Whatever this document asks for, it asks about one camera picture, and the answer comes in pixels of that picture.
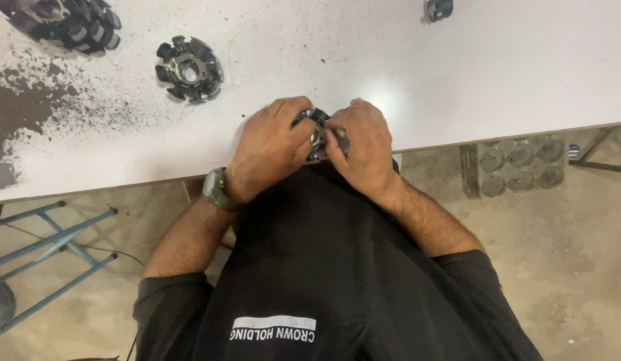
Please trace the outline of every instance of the white tabletop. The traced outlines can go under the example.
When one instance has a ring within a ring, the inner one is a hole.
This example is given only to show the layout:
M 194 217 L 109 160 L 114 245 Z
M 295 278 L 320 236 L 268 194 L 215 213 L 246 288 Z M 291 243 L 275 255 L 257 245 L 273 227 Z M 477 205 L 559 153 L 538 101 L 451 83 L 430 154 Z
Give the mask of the white tabletop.
M 36 44 L 0 13 L 0 71 L 21 64 L 29 85 L 79 93 L 42 134 L 4 142 L 16 176 L 0 201 L 208 173 L 245 120 L 285 96 L 329 114 L 361 96 L 384 112 L 394 150 L 621 122 L 621 0 L 455 0 L 435 24 L 407 0 L 112 5 L 122 42 L 101 58 Z M 216 100 L 175 102 L 156 80 L 156 49 L 175 35 L 222 61 Z M 37 70 L 50 61 L 56 80 Z

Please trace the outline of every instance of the hairy forearm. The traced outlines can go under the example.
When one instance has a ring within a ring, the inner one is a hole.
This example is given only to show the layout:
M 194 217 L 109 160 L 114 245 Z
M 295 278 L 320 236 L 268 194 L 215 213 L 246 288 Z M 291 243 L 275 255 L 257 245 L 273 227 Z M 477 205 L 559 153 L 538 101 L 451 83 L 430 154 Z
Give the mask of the hairy forearm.
M 143 277 L 203 272 L 236 215 L 200 199 L 165 234 Z
M 429 257 L 475 249 L 485 252 L 473 233 L 400 176 L 382 196 L 373 201 L 395 216 Z

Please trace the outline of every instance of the wristwatch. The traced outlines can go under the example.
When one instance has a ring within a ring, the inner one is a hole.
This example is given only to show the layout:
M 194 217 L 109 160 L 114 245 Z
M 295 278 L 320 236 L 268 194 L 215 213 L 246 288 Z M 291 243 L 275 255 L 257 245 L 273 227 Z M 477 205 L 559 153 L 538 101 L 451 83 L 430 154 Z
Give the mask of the wristwatch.
M 215 168 L 208 173 L 203 182 L 203 197 L 215 206 L 229 212 L 239 212 L 246 207 L 246 203 L 235 202 L 226 196 L 226 168 Z

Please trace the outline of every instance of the stained floor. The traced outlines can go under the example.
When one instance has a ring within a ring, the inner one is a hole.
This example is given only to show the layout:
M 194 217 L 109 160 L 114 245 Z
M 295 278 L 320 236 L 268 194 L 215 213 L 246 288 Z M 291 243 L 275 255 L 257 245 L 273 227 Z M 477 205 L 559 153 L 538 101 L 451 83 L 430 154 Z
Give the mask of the stained floor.
M 568 140 L 593 132 L 563 134 Z M 592 158 L 621 164 L 620 146 L 606 143 Z M 402 176 L 441 202 L 483 242 L 504 293 L 546 360 L 621 360 L 621 173 L 567 167 L 552 190 L 507 192 L 468 200 L 461 190 L 458 147 L 402 155 Z M 49 214 L 63 227 L 109 205 L 120 213 L 77 236 L 81 244 L 128 252 L 145 262 L 172 221 L 188 207 L 181 183 L 90 192 L 7 204 L 10 216 L 64 199 Z M 0 227 L 0 256 L 49 236 L 42 220 Z M 108 252 L 89 250 L 98 259 Z M 41 252 L 35 252 L 30 258 Z M 208 270 L 216 281 L 229 251 Z M 17 262 L 0 267 L 0 273 Z M 70 251 L 9 281 L 20 312 L 87 269 Z M 121 256 L 104 270 L 0 337 L 1 360 L 125 359 L 134 338 L 131 317 L 142 267 Z

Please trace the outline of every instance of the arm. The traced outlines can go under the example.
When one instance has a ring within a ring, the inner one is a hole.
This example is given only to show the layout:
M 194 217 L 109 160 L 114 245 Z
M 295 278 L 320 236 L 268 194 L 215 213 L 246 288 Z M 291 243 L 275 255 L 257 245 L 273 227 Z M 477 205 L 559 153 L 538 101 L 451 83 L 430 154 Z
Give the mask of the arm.
M 226 168 L 224 192 L 230 199 L 248 202 L 299 169 L 312 148 L 315 125 L 304 119 L 291 129 L 290 123 L 300 111 L 312 108 L 305 96 L 278 99 L 248 120 Z M 206 199 L 199 200 L 163 237 L 144 277 L 205 271 L 235 217 Z
M 326 127 L 344 129 L 351 143 L 351 152 L 344 154 L 334 133 L 326 131 L 326 154 L 335 168 L 356 190 L 395 216 L 427 256 L 484 252 L 473 233 L 393 171 L 393 138 L 379 109 L 358 98 Z

